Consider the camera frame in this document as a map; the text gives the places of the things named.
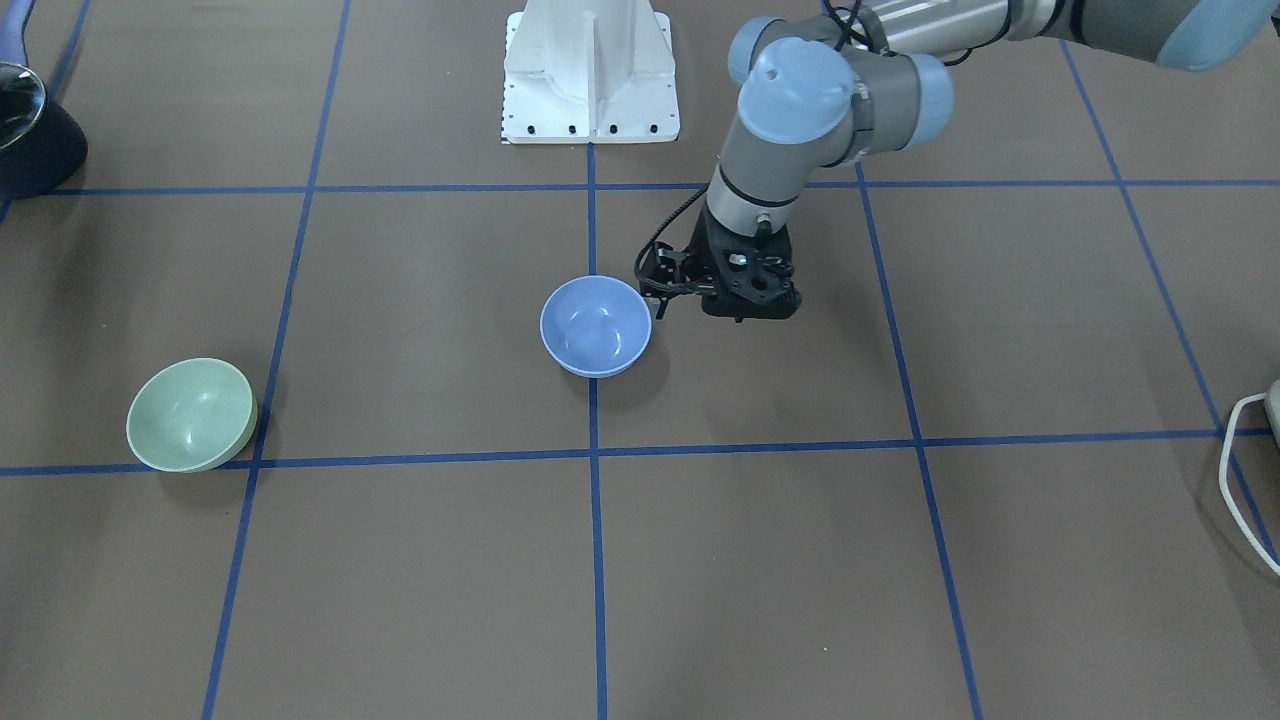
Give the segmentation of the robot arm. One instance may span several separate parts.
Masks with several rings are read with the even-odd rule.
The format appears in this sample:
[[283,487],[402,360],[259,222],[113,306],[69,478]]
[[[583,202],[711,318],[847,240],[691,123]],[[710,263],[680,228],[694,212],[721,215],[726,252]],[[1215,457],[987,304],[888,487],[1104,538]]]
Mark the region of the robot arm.
[[685,249],[650,237],[637,292],[692,296],[710,316],[800,309],[788,220],[820,168],[914,149],[955,110],[954,65],[1002,41],[1057,38],[1160,68],[1207,72],[1239,54],[1275,1],[852,1],[803,20],[760,17],[733,36],[739,96]]

